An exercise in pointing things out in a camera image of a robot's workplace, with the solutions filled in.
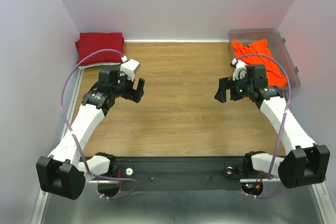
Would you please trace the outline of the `orange t shirt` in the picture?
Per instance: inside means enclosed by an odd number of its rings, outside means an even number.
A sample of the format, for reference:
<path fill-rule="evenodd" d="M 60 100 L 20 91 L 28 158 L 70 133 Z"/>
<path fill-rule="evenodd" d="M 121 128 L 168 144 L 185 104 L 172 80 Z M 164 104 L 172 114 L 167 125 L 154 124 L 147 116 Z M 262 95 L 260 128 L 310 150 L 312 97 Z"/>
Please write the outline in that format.
<path fill-rule="evenodd" d="M 267 39 L 258 40 L 248 46 L 244 46 L 242 42 L 233 40 L 232 45 L 236 58 L 250 54 L 266 55 L 273 58 Z M 266 76 L 270 86 L 277 86 L 279 88 L 287 86 L 287 79 L 285 75 L 280 71 L 278 65 L 272 60 L 261 56 L 248 56 L 241 60 L 247 65 L 263 64 L 266 67 Z"/>

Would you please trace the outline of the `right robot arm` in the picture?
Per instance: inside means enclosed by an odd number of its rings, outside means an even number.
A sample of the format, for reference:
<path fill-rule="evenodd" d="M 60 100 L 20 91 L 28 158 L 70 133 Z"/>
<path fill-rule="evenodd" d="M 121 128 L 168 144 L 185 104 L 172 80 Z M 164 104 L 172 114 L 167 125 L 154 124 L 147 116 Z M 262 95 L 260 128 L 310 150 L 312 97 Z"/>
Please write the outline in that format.
<path fill-rule="evenodd" d="M 318 145 L 300 126 L 290 112 L 290 100 L 283 97 L 277 86 L 271 86 L 264 65 L 247 65 L 233 60 L 231 77 L 219 80 L 215 100 L 225 103 L 249 98 L 269 120 L 278 134 L 276 145 L 283 145 L 285 157 L 263 151 L 245 155 L 241 170 L 253 177 L 264 172 L 280 179 L 288 189 L 324 182 L 330 151 L 326 145 Z"/>

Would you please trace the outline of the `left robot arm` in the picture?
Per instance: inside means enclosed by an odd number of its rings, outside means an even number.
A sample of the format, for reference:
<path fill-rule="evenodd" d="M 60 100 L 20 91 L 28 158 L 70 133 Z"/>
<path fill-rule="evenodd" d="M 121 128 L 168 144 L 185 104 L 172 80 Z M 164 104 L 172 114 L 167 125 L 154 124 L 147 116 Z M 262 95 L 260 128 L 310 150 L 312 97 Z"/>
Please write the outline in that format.
<path fill-rule="evenodd" d="M 68 130 L 64 137 L 47 157 L 41 156 L 36 163 L 42 191 L 76 200 L 85 185 L 95 178 L 119 184 L 124 181 L 114 155 L 98 152 L 86 159 L 83 149 L 117 98 L 141 101 L 144 79 L 139 79 L 136 88 L 133 86 L 139 69 L 140 63 L 133 59 L 101 67 L 98 81 L 83 96 L 76 118 L 66 123 Z"/>

